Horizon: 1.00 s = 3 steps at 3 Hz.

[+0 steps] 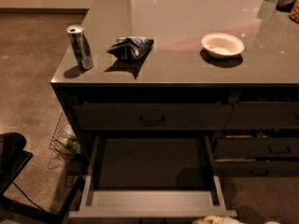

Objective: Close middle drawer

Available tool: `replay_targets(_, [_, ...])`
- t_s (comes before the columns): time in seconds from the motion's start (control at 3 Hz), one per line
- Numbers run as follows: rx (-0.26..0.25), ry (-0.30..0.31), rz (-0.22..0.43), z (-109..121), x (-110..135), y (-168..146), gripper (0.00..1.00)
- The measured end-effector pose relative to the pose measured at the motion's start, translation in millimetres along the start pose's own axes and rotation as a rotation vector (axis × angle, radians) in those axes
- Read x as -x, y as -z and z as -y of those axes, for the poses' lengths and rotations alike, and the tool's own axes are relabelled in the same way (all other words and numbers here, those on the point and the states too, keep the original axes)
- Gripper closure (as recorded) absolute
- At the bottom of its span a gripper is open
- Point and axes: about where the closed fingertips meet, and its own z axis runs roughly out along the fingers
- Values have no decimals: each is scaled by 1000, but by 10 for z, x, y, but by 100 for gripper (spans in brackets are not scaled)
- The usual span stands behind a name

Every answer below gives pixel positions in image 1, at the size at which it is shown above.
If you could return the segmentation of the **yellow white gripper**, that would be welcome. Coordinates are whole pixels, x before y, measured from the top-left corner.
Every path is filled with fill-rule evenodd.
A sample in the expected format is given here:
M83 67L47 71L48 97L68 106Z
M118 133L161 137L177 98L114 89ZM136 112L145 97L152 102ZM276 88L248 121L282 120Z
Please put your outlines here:
M195 219L192 224L246 224L232 217L207 216Z

